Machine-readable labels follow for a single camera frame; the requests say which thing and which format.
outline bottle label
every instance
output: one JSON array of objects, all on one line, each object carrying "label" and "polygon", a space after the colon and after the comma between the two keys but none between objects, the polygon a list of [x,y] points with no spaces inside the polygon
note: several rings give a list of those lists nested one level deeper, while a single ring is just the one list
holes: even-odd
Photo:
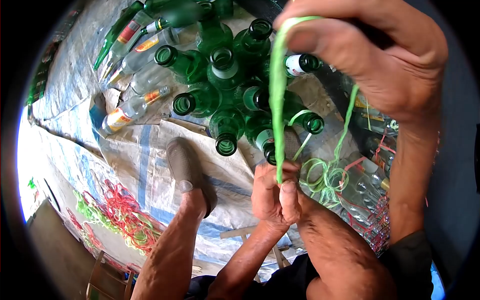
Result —
[{"label": "bottle label", "polygon": [[379,156],[378,159],[375,158],[375,155],[372,156],[372,162],[374,162],[377,166],[379,166],[382,170],[385,170],[385,162],[384,160]]},{"label": "bottle label", "polygon": [[119,37],[117,38],[117,41],[126,44],[132,36],[137,32],[137,30],[140,28],[140,24],[135,22],[134,20],[131,20],[130,23],[128,23],[127,27],[125,27],[122,32],[120,33]]},{"label": "bottle label", "polygon": [[112,129],[112,131],[118,131],[123,126],[132,122],[133,119],[127,117],[121,108],[116,108],[112,113],[107,117],[107,125]]},{"label": "bottle label", "polygon": [[361,116],[364,117],[364,118],[369,118],[370,120],[376,120],[376,121],[380,121],[380,122],[385,121],[382,117],[379,117],[379,116],[374,117],[372,115],[367,115],[367,113],[364,113],[364,112],[361,114]]},{"label": "bottle label", "polygon": [[367,173],[375,173],[378,169],[378,166],[374,162],[368,159],[363,160],[361,162],[361,165],[364,172],[367,172]]},{"label": "bottle label", "polygon": [[155,101],[159,100],[161,97],[160,95],[160,90],[156,89],[155,91],[152,91],[150,93],[146,93],[144,95],[144,100],[147,105],[151,105]]},{"label": "bottle label", "polygon": [[257,135],[257,140],[255,141],[255,144],[257,145],[257,148],[260,150],[264,149],[264,145],[266,143],[273,143],[273,130],[271,129],[265,129],[264,131],[260,132]]},{"label": "bottle label", "polygon": [[362,94],[358,94],[355,98],[355,106],[358,108],[373,109],[373,107],[368,104],[367,98]]},{"label": "bottle label", "polygon": [[150,49],[151,47],[158,44],[158,35],[154,35],[153,37],[149,38],[148,40],[141,43],[139,46],[135,48],[137,52],[144,52],[145,50]]},{"label": "bottle label", "polygon": [[235,74],[237,74],[238,70],[239,70],[239,64],[237,62],[234,62],[233,66],[227,71],[219,71],[212,66],[213,74],[220,79],[232,78],[233,76],[235,76]]},{"label": "bottle label", "polygon": [[295,78],[297,76],[303,75],[306,72],[300,67],[300,56],[301,55],[292,55],[287,56],[283,60],[285,67],[287,68],[287,77]]}]

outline bundle of string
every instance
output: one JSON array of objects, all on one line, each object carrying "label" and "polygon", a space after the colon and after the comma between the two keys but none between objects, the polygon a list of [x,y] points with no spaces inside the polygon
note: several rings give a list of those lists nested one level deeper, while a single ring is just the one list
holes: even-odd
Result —
[{"label": "bundle of string", "polygon": [[104,247],[103,247],[102,243],[95,237],[95,235],[93,234],[93,230],[90,227],[90,225],[88,225],[85,222],[81,225],[78,222],[77,217],[75,217],[73,212],[68,207],[67,207],[67,212],[70,216],[70,221],[73,223],[73,225],[80,232],[80,234],[81,234],[81,236],[82,236],[82,238],[85,242],[85,245],[90,249],[91,248],[96,248],[98,250],[103,249]]},{"label": "bundle of string", "polygon": [[74,191],[77,197],[77,210],[90,220],[89,223],[101,224],[114,233],[123,236],[128,247],[136,248],[140,254],[149,254],[161,232],[156,230],[150,217],[140,211],[138,203],[122,184],[114,185],[105,180],[107,190],[104,193],[106,203],[99,205],[96,201],[87,201],[87,196],[93,196],[84,192],[80,194]]},{"label": "bundle of string", "polygon": [[[270,59],[269,104],[272,111],[272,124],[275,138],[275,159],[277,165],[276,177],[278,183],[282,183],[282,165],[285,160],[285,142],[283,133],[285,125],[283,123],[283,105],[285,89],[287,86],[287,78],[283,70],[283,59],[287,52],[287,33],[291,27],[300,22],[321,18],[322,17],[320,16],[308,16],[287,19],[280,27],[280,30],[278,30],[275,38],[275,43]],[[348,173],[346,173],[345,170],[342,168],[337,168],[337,165],[340,159],[340,150],[342,148],[342,143],[348,132],[348,125],[350,123],[353,106],[358,90],[359,87],[355,84],[352,88],[352,92],[350,93],[350,101],[345,117],[344,130],[334,150],[334,159],[326,162],[320,158],[311,158],[302,165],[302,169],[306,168],[308,165],[310,165],[310,167],[307,171],[306,180],[300,180],[300,184],[307,186],[307,188],[312,192],[310,197],[314,197],[316,193],[320,193],[319,203],[326,206],[327,208],[332,208],[340,204],[338,194],[341,193],[348,185]],[[288,124],[291,125],[295,118],[306,112],[308,111],[306,110],[299,112],[292,118],[292,120],[290,120]],[[295,154],[293,160],[296,160],[298,158],[310,137],[311,134],[307,136],[300,149]],[[316,166],[322,166],[322,173],[316,181],[310,182],[310,176],[313,174],[313,170]],[[341,176],[342,180],[338,183],[338,185],[336,185],[334,183],[334,179],[338,178],[339,176]]]}]

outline wooden stool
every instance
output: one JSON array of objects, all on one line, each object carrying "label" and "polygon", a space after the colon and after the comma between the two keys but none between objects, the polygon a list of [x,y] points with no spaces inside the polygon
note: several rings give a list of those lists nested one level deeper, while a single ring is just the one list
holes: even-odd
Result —
[{"label": "wooden stool", "polygon": [[[251,227],[245,227],[245,228],[220,232],[220,238],[221,239],[226,239],[226,238],[233,238],[233,237],[240,236],[241,240],[243,242],[245,242],[247,240],[247,234],[252,234],[252,232],[255,230],[256,227],[257,226],[251,226]],[[267,255],[273,254],[276,258],[276,262],[278,264],[278,267],[281,269],[283,267],[286,267],[286,266],[290,265],[288,260],[282,254],[282,251],[285,251],[285,250],[288,250],[288,249],[289,249],[288,246],[285,246],[285,247],[282,247],[281,249],[279,249],[278,246],[275,244],[275,246],[273,246],[273,249]],[[258,273],[255,275],[255,281],[260,282],[260,277],[258,276]]]},{"label": "wooden stool", "polygon": [[[133,274],[134,272],[130,271],[128,280],[123,280],[124,273],[120,270],[117,270],[116,274],[112,274],[107,269],[102,267],[102,259],[104,258],[105,252],[101,251],[98,255],[95,265],[93,267],[92,275],[90,276],[90,281],[88,282],[87,286],[87,293],[86,298],[87,300],[90,299],[98,299],[98,297],[92,298],[92,291],[95,290],[96,292],[100,293],[104,297],[113,300],[129,300],[132,296],[132,282],[133,282]],[[115,298],[111,294],[108,294],[105,287],[102,287],[102,275],[107,274],[111,278],[115,279],[117,282],[121,283],[120,286],[120,294],[123,293],[122,298]]]}]

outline red and yellow label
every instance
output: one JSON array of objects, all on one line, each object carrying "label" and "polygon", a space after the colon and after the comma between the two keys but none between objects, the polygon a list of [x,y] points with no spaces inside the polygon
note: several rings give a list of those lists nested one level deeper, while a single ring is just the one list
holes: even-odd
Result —
[{"label": "red and yellow label", "polygon": [[153,92],[146,93],[144,95],[144,100],[145,100],[145,103],[147,105],[150,105],[150,104],[154,103],[155,101],[159,100],[160,97],[161,97],[160,90],[157,89]]},{"label": "red and yellow label", "polygon": [[364,117],[364,118],[369,118],[370,120],[376,120],[376,121],[380,121],[380,122],[385,121],[382,117],[374,117],[372,115],[367,115],[366,113],[362,113],[361,116]]},{"label": "red and yellow label", "polygon": [[128,23],[127,27],[125,27],[122,32],[120,33],[119,37],[117,38],[117,41],[126,44],[132,36],[137,32],[137,30],[140,28],[140,24],[135,22],[134,20],[131,20],[130,23]]},{"label": "red and yellow label", "polygon": [[135,48],[135,51],[144,52],[145,50],[150,49],[156,44],[158,44],[158,35],[154,35],[153,37],[141,43],[139,46]]},{"label": "red and yellow label", "polygon": [[121,108],[116,108],[112,113],[107,117],[107,125],[116,132],[120,130],[123,126],[132,122],[133,119],[127,117]]}]

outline concrete floor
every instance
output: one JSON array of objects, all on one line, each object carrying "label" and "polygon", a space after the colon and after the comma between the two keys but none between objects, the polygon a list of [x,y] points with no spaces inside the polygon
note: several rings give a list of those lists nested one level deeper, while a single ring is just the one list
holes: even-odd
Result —
[{"label": "concrete floor", "polygon": [[[66,299],[84,299],[95,258],[84,247],[79,234],[70,223],[66,210],[69,207],[78,221],[85,221],[75,210],[76,198],[72,185],[61,175],[49,157],[38,155],[37,171],[34,177],[40,182],[41,189],[47,191],[43,178],[55,196],[60,211],[55,204],[43,202],[35,218],[29,222],[32,240],[36,245],[39,257],[54,285]],[[120,264],[134,263],[142,266],[146,256],[133,248],[128,248],[122,236],[112,234],[98,224],[90,225],[95,236],[105,247],[105,252]],[[192,276],[216,275],[221,265],[204,261],[193,261]]]}]

